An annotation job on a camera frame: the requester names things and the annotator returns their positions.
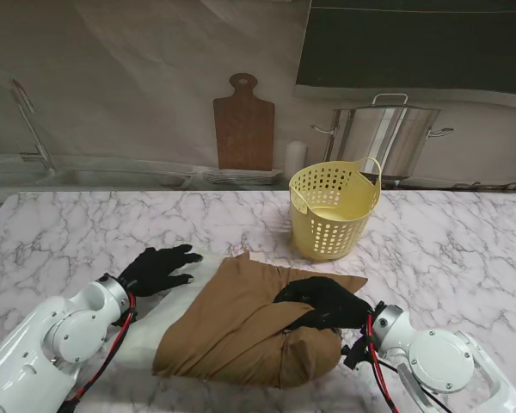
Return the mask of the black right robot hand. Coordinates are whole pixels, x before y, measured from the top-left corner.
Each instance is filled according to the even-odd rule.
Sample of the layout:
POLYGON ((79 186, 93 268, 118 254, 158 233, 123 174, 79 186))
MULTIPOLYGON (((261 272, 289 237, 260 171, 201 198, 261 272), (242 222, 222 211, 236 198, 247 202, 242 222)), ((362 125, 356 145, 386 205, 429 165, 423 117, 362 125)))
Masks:
POLYGON ((372 307, 366 301, 335 280, 320 276, 290 282, 273 302, 298 302, 312 307, 289 324, 287 330, 301 327, 317 330, 360 329, 372 314, 372 307))

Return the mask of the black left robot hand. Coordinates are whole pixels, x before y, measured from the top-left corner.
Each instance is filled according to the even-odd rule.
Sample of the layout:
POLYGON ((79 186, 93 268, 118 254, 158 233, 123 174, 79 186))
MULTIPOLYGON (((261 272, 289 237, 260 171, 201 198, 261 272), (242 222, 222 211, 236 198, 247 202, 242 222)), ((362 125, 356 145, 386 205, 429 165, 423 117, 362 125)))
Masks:
POLYGON ((190 244, 160 250, 147 248, 120 274, 117 281, 137 298, 190 284, 194 280, 192 275, 173 273, 203 260, 203 256, 192 252, 192 248, 190 244))

